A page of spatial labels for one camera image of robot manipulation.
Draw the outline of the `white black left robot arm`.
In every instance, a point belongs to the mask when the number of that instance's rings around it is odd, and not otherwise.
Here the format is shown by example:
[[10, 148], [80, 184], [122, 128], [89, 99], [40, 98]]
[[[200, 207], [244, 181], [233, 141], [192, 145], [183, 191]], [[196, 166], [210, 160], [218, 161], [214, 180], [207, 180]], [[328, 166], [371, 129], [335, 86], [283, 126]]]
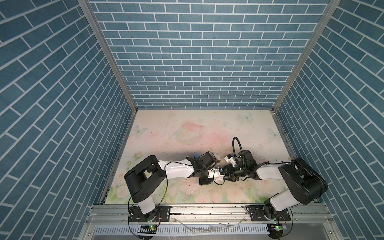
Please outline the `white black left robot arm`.
[[178, 178], [198, 178], [203, 184], [213, 181], [212, 170], [217, 158], [211, 152], [198, 157], [187, 157], [182, 161], [161, 161], [150, 155], [125, 173], [131, 200], [137, 204], [142, 214], [152, 213], [157, 205], [153, 193], [163, 181]]

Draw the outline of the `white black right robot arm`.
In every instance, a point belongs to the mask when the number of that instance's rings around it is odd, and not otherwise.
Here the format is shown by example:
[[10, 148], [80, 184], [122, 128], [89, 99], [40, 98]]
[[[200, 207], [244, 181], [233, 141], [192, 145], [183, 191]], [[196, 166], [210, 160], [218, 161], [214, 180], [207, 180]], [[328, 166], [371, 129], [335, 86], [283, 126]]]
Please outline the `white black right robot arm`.
[[228, 155], [225, 160], [228, 164], [219, 169], [224, 181], [253, 179], [285, 182], [287, 189], [264, 202], [263, 215], [270, 221], [279, 218], [288, 208], [309, 204], [328, 190], [324, 178], [301, 158], [289, 162], [257, 164], [251, 152], [245, 151], [239, 153], [238, 158]]

